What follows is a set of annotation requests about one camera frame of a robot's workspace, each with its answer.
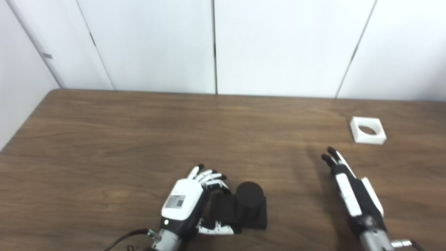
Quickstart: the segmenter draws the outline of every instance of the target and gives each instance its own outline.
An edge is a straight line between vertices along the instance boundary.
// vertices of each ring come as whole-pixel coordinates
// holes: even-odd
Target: black cylinder
[[[264,201],[262,188],[255,182],[240,184],[235,192],[235,212],[239,220],[252,222],[259,217],[260,205]]]

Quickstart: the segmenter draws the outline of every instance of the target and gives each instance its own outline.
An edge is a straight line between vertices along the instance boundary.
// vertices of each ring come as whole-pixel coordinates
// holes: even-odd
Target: wood grain
[[[386,143],[355,144],[352,116],[379,117]],[[319,159],[328,145],[369,177],[390,238],[446,249],[445,103],[80,90],[52,91],[1,152],[0,247],[100,251],[156,229],[174,182],[204,163],[234,190],[262,186],[268,228],[189,250],[358,251]]]

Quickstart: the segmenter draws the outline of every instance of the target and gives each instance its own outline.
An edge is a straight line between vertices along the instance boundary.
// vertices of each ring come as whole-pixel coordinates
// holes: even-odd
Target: label sticker
[[[166,203],[166,208],[181,209],[186,195],[171,195]]]

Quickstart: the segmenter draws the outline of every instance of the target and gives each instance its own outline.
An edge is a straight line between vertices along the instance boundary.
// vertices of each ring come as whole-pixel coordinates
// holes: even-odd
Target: robot finger
[[[322,154],[322,160],[325,161],[330,168],[338,165],[333,157],[326,155],[325,153]]]
[[[192,171],[190,171],[189,175],[187,176],[188,179],[193,179],[195,177],[197,177],[198,172],[204,168],[203,164],[199,164],[197,166],[195,166]]]
[[[207,181],[215,180],[215,179],[225,180],[225,179],[226,179],[226,176],[223,175],[223,174],[221,174],[221,173],[213,173],[213,174],[204,176],[202,179],[198,180],[198,182],[199,182],[200,184],[203,184],[203,183],[205,183],[205,182],[207,182]]]
[[[240,234],[240,227],[222,224],[216,220],[201,219],[198,226],[200,234],[223,235],[223,234]]]
[[[345,165],[348,168],[348,170],[350,170],[350,173],[353,175],[353,177],[356,178],[356,176],[353,173],[353,171],[351,170],[350,166],[347,164],[347,161],[345,161],[345,159],[342,157],[342,155],[336,149],[329,146],[327,151],[331,156],[333,156],[333,158],[336,160],[336,163],[338,165]]]
[[[206,170],[206,171],[203,171],[203,172],[199,173],[199,174],[194,178],[194,180],[201,180],[204,176],[207,176],[207,175],[209,175],[209,174],[211,174],[211,173],[215,173],[215,171],[214,171],[214,170]]]
[[[221,189],[223,193],[230,194],[229,187],[222,180],[210,180],[202,184],[209,192]]]

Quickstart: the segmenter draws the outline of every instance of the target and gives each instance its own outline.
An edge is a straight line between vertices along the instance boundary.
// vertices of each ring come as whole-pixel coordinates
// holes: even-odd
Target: black block
[[[254,182],[244,182],[233,194],[216,194],[211,201],[211,217],[244,228],[266,229],[266,197]]]

